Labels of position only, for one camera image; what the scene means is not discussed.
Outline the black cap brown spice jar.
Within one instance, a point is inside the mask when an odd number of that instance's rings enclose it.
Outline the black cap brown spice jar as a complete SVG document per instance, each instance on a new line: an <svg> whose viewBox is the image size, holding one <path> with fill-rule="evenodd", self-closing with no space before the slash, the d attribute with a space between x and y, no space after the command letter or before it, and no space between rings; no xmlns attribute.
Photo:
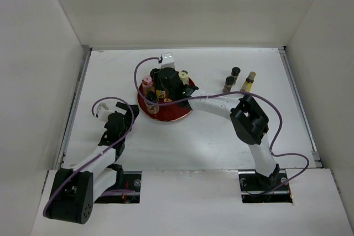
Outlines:
<svg viewBox="0 0 354 236"><path fill-rule="evenodd" d="M159 72L158 69L152 69L151 72L150 72L150 76L152 79L155 79L157 73Z"/></svg>

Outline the short yellow oil bottle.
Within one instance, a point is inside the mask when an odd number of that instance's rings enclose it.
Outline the short yellow oil bottle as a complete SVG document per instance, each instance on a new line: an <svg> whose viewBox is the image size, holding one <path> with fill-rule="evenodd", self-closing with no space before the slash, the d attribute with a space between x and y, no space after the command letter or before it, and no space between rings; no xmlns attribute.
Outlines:
<svg viewBox="0 0 354 236"><path fill-rule="evenodd" d="M165 94L165 91L164 90L156 90L155 91L157 97L159 99L165 99L166 98L166 94Z"/></svg>

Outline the pink cap spice jar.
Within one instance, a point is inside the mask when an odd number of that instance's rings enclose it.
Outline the pink cap spice jar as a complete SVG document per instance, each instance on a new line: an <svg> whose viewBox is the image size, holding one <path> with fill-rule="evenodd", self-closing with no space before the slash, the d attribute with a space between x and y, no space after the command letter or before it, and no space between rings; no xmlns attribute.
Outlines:
<svg viewBox="0 0 354 236"><path fill-rule="evenodd" d="M143 94L146 95L148 92L154 92L154 83L153 79L151 76L144 76L142 78L142 88L143 88Z"/></svg>

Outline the cream cap salt shaker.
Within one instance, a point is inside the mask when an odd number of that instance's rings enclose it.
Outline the cream cap salt shaker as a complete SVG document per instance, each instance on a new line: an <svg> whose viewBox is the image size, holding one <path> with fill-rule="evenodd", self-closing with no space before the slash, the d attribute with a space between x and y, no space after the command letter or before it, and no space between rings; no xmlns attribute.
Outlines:
<svg viewBox="0 0 354 236"><path fill-rule="evenodd" d="M180 71L178 73L179 79L182 81L182 83L184 85L188 85L189 84L189 74L185 71Z"/></svg>

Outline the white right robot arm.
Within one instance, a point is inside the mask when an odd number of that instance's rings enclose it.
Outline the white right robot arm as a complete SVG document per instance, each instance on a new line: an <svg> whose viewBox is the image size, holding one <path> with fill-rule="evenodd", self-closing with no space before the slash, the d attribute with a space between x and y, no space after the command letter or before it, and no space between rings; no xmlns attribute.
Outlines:
<svg viewBox="0 0 354 236"><path fill-rule="evenodd" d="M171 67L154 69L150 75L155 87L165 91L177 106L230 120L239 140L250 149L260 189L270 190L275 186L280 168L270 153L267 136L269 118L251 95L239 99L226 96L212 98L196 86L183 84L179 73Z"/></svg>

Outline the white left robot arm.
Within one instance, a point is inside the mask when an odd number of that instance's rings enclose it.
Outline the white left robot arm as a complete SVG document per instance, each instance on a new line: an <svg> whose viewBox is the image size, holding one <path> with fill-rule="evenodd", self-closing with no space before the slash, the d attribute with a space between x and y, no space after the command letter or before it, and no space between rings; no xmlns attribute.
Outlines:
<svg viewBox="0 0 354 236"><path fill-rule="evenodd" d="M124 151L126 136L139 115L139 108L121 102L116 107L121 111L111 111L104 103L98 105L95 116L105 123L98 146L79 164L56 172L43 217L85 224L95 202L137 201L141 175L124 172L117 160Z"/></svg>

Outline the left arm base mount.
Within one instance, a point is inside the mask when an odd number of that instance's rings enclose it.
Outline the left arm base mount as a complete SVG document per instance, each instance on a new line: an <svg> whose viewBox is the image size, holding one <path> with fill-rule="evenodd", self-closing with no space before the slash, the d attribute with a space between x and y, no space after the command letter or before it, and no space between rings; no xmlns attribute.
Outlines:
<svg viewBox="0 0 354 236"><path fill-rule="evenodd" d="M142 186L141 171L127 171L100 196L96 204L138 204Z"/></svg>

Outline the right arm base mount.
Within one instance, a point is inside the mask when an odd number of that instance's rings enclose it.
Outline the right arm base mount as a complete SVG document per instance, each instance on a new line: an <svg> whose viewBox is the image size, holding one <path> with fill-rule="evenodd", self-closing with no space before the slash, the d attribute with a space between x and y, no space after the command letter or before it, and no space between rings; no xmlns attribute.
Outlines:
<svg viewBox="0 0 354 236"><path fill-rule="evenodd" d="M238 177L243 203L293 203L285 170L270 183L255 171L240 171Z"/></svg>

